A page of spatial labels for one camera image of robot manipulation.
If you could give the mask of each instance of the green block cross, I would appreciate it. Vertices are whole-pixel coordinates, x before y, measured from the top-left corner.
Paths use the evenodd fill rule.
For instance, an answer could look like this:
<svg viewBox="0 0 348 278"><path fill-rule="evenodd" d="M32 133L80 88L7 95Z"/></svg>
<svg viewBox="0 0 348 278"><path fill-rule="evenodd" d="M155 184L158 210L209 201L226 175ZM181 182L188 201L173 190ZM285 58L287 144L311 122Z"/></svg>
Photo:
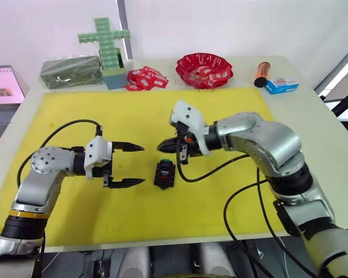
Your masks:
<svg viewBox="0 0 348 278"><path fill-rule="evenodd" d="M78 34L79 43L98 42L99 54L104 71L119 69L118 56L115 47L115 39L130 38L130 31L111 30L110 19L103 17L94 19L96 33Z"/></svg>

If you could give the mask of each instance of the laptop keyboard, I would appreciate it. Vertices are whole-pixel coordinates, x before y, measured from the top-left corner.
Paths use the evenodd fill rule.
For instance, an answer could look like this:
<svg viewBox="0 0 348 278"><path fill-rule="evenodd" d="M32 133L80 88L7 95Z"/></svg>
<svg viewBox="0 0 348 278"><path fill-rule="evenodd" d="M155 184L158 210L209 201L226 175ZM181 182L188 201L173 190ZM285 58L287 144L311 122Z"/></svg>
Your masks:
<svg viewBox="0 0 348 278"><path fill-rule="evenodd" d="M16 111L0 111L0 126L7 126Z"/></svg>

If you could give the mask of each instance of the orange can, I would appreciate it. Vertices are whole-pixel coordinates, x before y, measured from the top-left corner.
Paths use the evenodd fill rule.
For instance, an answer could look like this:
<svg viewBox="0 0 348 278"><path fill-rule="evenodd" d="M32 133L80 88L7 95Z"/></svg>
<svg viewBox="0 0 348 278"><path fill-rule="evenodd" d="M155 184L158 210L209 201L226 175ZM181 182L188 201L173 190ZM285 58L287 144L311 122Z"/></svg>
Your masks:
<svg viewBox="0 0 348 278"><path fill-rule="evenodd" d="M261 88L267 85L267 79L269 74L269 69L271 68L270 63L262 62L258 66L258 73L256 74L254 80L254 86Z"/></svg>

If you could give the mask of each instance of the red bowl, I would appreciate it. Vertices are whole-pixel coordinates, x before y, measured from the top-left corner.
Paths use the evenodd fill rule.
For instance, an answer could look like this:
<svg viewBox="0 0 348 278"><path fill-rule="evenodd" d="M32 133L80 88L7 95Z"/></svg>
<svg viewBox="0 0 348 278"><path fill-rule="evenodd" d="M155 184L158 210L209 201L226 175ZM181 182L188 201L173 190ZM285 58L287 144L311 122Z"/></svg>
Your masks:
<svg viewBox="0 0 348 278"><path fill-rule="evenodd" d="M189 55L185 55L182 59L176 62L176 72L179 74L181 79L188 85L193 86L197 89L210 89L210 87L206 86L201 78L193 78L194 73L197 72L197 68L202 65L207 65L216 71L221 71L230 67L232 69L232 65L228 63L225 59L209 54L209 53L193 53ZM215 82L211 88L216 88L222 86L227 83L228 79Z"/></svg>

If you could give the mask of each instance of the white wall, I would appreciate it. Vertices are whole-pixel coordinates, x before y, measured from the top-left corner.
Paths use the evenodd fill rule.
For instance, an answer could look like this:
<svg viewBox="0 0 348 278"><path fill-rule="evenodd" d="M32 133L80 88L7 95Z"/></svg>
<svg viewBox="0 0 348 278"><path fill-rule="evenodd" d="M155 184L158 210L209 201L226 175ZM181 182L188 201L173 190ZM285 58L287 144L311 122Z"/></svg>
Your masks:
<svg viewBox="0 0 348 278"><path fill-rule="evenodd" d="M285 55L316 87L348 52L348 0L125 2L136 58Z"/></svg>
<svg viewBox="0 0 348 278"><path fill-rule="evenodd" d="M77 33L94 32L93 19L105 16L120 28L115 0L0 0L0 65L12 65L27 92L44 61L97 54L97 43L81 45Z"/></svg>

